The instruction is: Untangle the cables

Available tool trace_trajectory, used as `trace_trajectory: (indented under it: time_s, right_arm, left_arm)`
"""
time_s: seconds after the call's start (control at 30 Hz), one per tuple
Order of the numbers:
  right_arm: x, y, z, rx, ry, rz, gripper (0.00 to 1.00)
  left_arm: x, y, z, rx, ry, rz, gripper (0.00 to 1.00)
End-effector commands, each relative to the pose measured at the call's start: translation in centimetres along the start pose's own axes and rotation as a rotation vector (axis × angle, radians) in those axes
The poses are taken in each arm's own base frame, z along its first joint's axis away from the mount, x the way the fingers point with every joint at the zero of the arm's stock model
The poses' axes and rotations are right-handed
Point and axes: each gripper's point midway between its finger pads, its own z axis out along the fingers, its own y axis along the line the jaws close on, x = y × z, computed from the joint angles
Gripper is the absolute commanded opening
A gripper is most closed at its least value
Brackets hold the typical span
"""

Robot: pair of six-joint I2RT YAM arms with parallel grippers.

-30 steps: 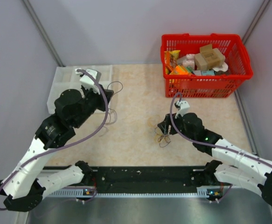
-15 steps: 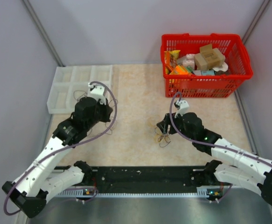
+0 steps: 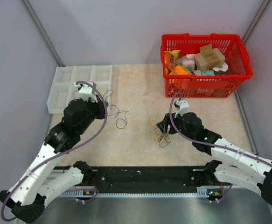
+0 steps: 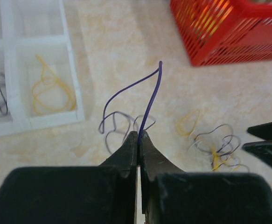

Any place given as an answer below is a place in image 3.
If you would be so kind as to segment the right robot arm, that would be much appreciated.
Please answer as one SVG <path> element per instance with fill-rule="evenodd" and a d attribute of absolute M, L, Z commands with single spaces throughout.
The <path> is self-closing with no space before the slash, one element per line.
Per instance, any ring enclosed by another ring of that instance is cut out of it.
<path fill-rule="evenodd" d="M 272 160 L 243 150 L 206 129 L 193 112 L 165 114 L 156 125 L 163 134 L 180 134 L 200 152 L 216 157 L 204 170 L 208 184 L 226 182 L 260 195 L 272 206 Z"/>

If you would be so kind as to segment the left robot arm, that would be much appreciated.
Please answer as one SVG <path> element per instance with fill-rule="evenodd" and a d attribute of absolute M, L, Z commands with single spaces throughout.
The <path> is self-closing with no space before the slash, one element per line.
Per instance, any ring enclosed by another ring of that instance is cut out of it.
<path fill-rule="evenodd" d="M 62 121 L 50 130 L 21 179 L 10 189 L 0 192 L 3 207 L 10 208 L 16 219 L 30 224 L 63 192 L 92 181 L 90 166 L 78 161 L 62 175 L 45 182 L 56 164 L 79 148 L 77 143 L 81 135 L 95 119 L 107 119 L 107 103 L 101 94 L 91 94 L 86 100 L 70 101 L 64 109 Z"/>

